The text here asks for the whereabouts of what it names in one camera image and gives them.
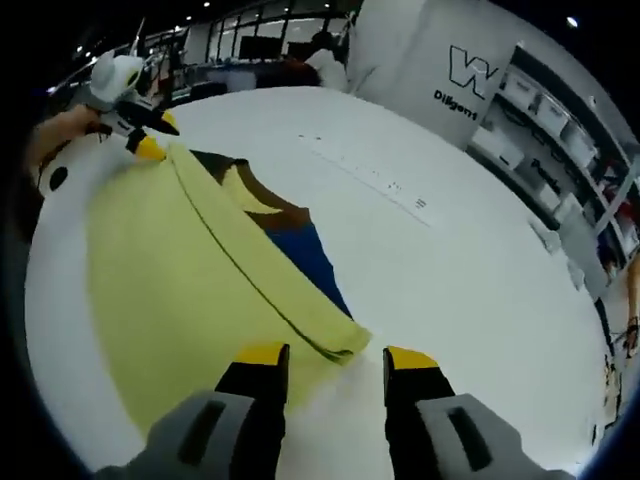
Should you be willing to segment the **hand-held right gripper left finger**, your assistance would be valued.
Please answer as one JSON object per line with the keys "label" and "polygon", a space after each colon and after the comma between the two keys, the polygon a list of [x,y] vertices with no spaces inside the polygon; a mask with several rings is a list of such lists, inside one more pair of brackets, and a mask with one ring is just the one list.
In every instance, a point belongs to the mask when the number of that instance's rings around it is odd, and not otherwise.
{"label": "hand-held right gripper left finger", "polygon": [[145,448],[95,479],[273,479],[285,436],[290,346],[252,345],[213,390],[182,401],[150,429]]}

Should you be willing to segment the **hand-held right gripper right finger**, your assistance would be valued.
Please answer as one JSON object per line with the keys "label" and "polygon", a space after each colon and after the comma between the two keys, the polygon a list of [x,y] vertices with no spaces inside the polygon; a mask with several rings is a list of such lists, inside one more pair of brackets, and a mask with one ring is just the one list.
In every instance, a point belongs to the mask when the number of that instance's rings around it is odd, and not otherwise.
{"label": "hand-held right gripper right finger", "polygon": [[424,353],[383,349],[385,436],[396,479],[571,479],[525,452],[519,432],[470,394],[454,392]]}

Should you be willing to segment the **person's left hand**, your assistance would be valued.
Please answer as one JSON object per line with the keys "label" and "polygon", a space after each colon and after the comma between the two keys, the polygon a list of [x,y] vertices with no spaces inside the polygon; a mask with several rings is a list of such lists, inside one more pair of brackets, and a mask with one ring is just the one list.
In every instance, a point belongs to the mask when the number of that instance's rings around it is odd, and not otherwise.
{"label": "person's left hand", "polygon": [[88,129],[97,127],[99,124],[99,114],[82,104],[44,120],[32,130],[30,135],[24,155],[26,166],[39,165],[48,154],[63,143],[84,136]]}

